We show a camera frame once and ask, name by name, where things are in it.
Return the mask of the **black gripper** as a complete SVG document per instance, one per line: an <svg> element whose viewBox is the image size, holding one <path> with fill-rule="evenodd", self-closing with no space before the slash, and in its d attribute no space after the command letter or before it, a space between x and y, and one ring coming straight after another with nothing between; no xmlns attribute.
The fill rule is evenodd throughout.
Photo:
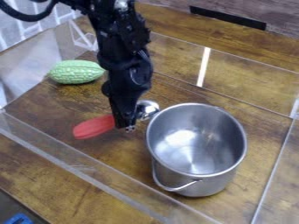
<svg viewBox="0 0 299 224"><path fill-rule="evenodd" d="M102 49L98 53L101 66L109 70L107 89L115 124L126 132L137 130L137 101L151 87L154 65L149 51L135 54Z"/></svg>

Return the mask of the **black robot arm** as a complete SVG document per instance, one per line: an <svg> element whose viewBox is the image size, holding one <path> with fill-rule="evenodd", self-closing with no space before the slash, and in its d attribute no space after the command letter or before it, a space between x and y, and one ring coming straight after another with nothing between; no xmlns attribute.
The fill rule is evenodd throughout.
<svg viewBox="0 0 299 224"><path fill-rule="evenodd" d="M26 14L6 0L0 11L25 22L49 17L57 4L70 6L89 17L98 37L98 62L109 71L102 92L109 98L117 127L131 131L137 127L138 100L151 88L154 64L147 51L151 30L146 19L137 12L137 0L31 0L47 3L46 10Z"/></svg>

